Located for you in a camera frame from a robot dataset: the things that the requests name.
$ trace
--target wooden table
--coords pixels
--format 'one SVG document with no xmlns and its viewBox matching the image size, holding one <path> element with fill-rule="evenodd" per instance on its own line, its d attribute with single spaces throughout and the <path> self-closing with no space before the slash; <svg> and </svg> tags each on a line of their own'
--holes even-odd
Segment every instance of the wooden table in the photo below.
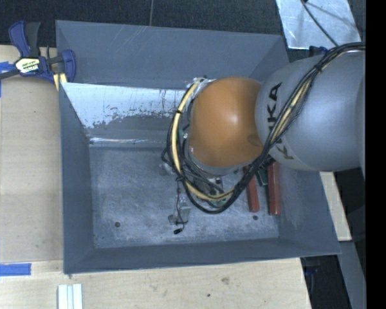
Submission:
<svg viewBox="0 0 386 309">
<path fill-rule="evenodd" d="M 14 62 L 17 58 L 18 52 L 14 47 L 0 46 L 0 62 Z M 3 81 L 3 95 L 6 95 L 7 90 L 9 92 L 9 88 L 33 91 L 37 87 L 43 87 L 43 90 L 56 90 L 54 87 L 52 88 L 51 84 L 39 79 L 22 79 L 20 76 L 16 76 Z M 42 113 L 39 120 L 42 120 L 43 123 L 49 122 L 49 120 L 46 120 L 45 110 L 34 109 L 34 104 L 31 105 L 29 103 L 20 108 L 18 113 L 28 114 L 38 111 Z M 9 122 L 18 123 L 19 125 L 22 125 L 23 122 L 26 123 L 26 120 L 28 120 L 23 115 L 18 116 L 16 112 L 14 112 L 12 118 L 8 118 L 7 115 L 4 115 L 4 119 L 2 118 L 0 100 L 0 143 L 2 140 L 2 144 L 6 143 L 4 136 L 7 135 L 1 132 L 4 126 L 1 125 L 1 120 L 10 120 Z M 45 127 L 32 129 L 30 125 L 29 130 L 35 133 L 32 136 L 35 136 L 35 141 L 39 143 L 34 148 L 37 151 L 36 153 L 46 152 L 48 148 L 46 141 L 49 140 L 48 136 L 46 136 L 48 129 Z M 12 193 L 12 189 L 20 189 L 20 191 L 31 189 L 31 187 L 26 188 L 26 185 L 22 184 L 22 182 L 41 184 L 50 182 L 47 188 L 54 187 L 55 181 L 46 179 L 49 178 L 46 171 L 54 168 L 54 162 L 41 157 L 43 154 L 29 155 L 26 152 L 27 147 L 23 143 L 14 145 L 14 156 L 10 159 L 14 164 L 14 170 L 7 169 L 10 171 L 9 173 L 14 173 L 14 177 L 11 179 L 12 182 L 9 182 L 5 177 L 3 178 L 3 175 L 0 176 L 0 199 L 5 198 L 5 200 L 8 200 L 6 196 Z M 25 164 L 29 171 L 33 166 L 42 172 L 36 175 L 35 178 L 29 178 L 29 175 L 26 175 L 28 173 L 23 174 L 21 164 Z M 350 240 L 351 235 L 333 174 L 322 173 L 321 177 L 329 200 L 338 239 Z M 35 189 L 30 194 L 31 198 L 35 198 L 38 194 L 42 197 L 54 196 L 55 194 L 54 191 L 51 194 L 47 194 L 46 191 L 43 192 L 42 188 L 34 187 L 34 184 L 29 185 Z M 43 200 L 41 204 L 29 207 L 30 214 L 32 216 L 39 216 L 44 212 L 45 217 L 48 218 L 42 218 L 42 224 L 49 223 L 52 226 L 60 223 L 59 212 L 54 212 L 50 216 L 48 214 L 49 208 L 44 206 L 45 203 L 46 200 Z M 2 208 L 0 212 L 4 214 L 0 217 L 1 225 L 3 221 L 7 221 L 9 216 L 19 221 L 19 230 L 17 232 L 20 232 L 20 235 L 23 235 L 24 231 L 32 228 L 31 223 L 34 223 L 34 221 L 29 222 L 29 218 L 20 216 L 23 214 L 20 208 L 15 207 L 13 210 L 7 208 L 6 211 Z M 50 238 L 51 233 L 47 234 L 45 231 L 46 228 L 44 228 L 44 232 L 38 233 L 35 236 L 36 239 L 37 237 Z M 17 254 L 17 249 L 20 252 L 23 251 L 26 241 L 33 242 L 34 239 L 26 240 L 21 236 L 16 237 L 14 241 L 8 242 L 5 248 L 7 248 L 7 252 L 10 254 L 13 252 Z M 60 253 L 57 248 L 54 248 L 55 242 L 57 243 L 58 240 L 53 239 L 53 247 L 43 245 L 41 252 L 38 251 L 37 253 L 44 253 L 45 258 L 49 255 L 49 252 L 46 252 L 47 250 L 57 259 L 43 261 L 38 254 L 37 260 L 32 263 L 32 274 L 30 276 L 2 277 L 0 279 L 0 308 L 56 308 L 58 285 L 72 285 L 76 283 L 82 284 L 85 309 L 311 308 L 300 259 L 258 261 L 205 267 L 100 272 L 67 276 L 62 272 L 62 260 L 59 257 Z"/>
</svg>

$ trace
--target dark floor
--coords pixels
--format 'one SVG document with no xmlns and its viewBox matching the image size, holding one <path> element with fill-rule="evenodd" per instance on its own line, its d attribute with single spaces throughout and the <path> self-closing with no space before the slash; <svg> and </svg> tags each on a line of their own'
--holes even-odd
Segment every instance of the dark floor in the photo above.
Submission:
<svg viewBox="0 0 386 309">
<path fill-rule="evenodd" d="M 366 0 L 348 1 L 365 41 Z M 21 19 L 43 23 L 40 46 L 56 46 L 56 19 L 282 34 L 275 0 L 0 0 L 0 43 L 9 43 L 8 27 Z M 308 56 L 307 51 L 288 54 L 290 61 Z M 364 180 L 357 170 L 337 173 L 336 178 L 349 217 L 364 204 Z M 349 222 L 357 225 L 357 214 Z M 365 234 L 354 240 L 365 273 Z M 313 309 L 350 308 L 336 256 L 302 262 Z"/>
</svg>

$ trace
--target gray bin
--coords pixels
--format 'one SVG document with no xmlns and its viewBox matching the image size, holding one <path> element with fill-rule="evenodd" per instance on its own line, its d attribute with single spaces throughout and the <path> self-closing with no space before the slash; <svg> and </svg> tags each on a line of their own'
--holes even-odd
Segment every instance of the gray bin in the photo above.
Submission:
<svg viewBox="0 0 386 309">
<path fill-rule="evenodd" d="M 60 88 L 64 272 L 178 267 L 340 253 L 320 175 L 280 167 L 282 213 L 192 208 L 177 235 L 174 176 L 160 153 L 194 77 L 263 81 L 288 63 L 278 35 L 57 22 L 57 48 L 77 58 Z M 225 179 L 233 185 L 237 176 Z"/>
</svg>

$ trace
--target yellow cable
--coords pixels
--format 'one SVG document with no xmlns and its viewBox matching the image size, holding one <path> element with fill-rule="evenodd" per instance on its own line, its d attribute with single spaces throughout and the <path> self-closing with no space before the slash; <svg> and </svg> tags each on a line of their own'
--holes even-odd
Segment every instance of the yellow cable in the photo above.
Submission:
<svg viewBox="0 0 386 309">
<path fill-rule="evenodd" d="M 180 168 L 180 161 L 179 161 L 179 156 L 178 156 L 178 151 L 177 151 L 177 145 L 176 145 L 176 140 L 177 140 L 177 133 L 178 133 L 178 125 L 179 125 L 179 119 L 181 112 L 183 111 L 183 108 L 185 107 L 187 100 L 192 96 L 193 92 L 196 90 L 196 88 L 199 85 L 199 81 L 195 81 L 193 85 L 188 89 L 186 95 L 183 97 L 181 100 L 176 115 L 174 116 L 174 121 L 172 124 L 172 134 L 171 134 L 171 140 L 172 140 L 172 155 L 173 155 L 173 161 L 174 161 L 174 166 L 177 169 L 179 173 L 181 173 L 181 168 Z M 198 191 L 188 180 L 184 180 L 186 183 L 188 189 L 190 192 L 194 193 L 197 197 L 204 199 L 204 200 L 223 200 L 227 198 L 233 191 L 233 189 L 230 189 L 228 192 L 225 192 L 219 196 L 212 196 L 212 195 L 207 195 L 203 192 Z"/>
</svg>

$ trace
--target bin floor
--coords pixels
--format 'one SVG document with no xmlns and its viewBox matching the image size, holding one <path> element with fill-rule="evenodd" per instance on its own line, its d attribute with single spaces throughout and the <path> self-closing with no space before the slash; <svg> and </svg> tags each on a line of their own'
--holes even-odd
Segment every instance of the bin floor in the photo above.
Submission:
<svg viewBox="0 0 386 309">
<path fill-rule="evenodd" d="M 266 189 L 259 188 L 259 212 L 251 213 L 245 191 L 226 211 L 209 215 L 191 206 L 183 232 L 171 225 L 176 182 L 160 174 L 160 148 L 90 147 L 93 234 L 97 248 L 203 243 L 279 235 L 277 217 L 268 214 Z M 224 177 L 227 190 L 241 174 Z"/>
</svg>

